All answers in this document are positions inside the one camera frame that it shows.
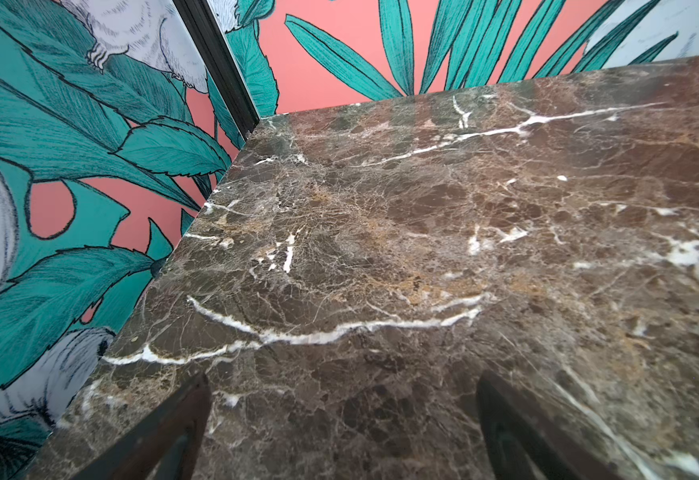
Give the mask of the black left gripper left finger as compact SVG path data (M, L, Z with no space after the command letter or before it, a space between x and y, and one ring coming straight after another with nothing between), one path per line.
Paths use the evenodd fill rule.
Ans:
M212 409L201 372L161 403L76 479L190 479Z

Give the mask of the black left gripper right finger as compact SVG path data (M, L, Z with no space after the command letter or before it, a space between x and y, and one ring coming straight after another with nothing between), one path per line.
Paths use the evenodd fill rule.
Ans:
M477 413L497 479L617 479L499 374L485 370L477 382Z

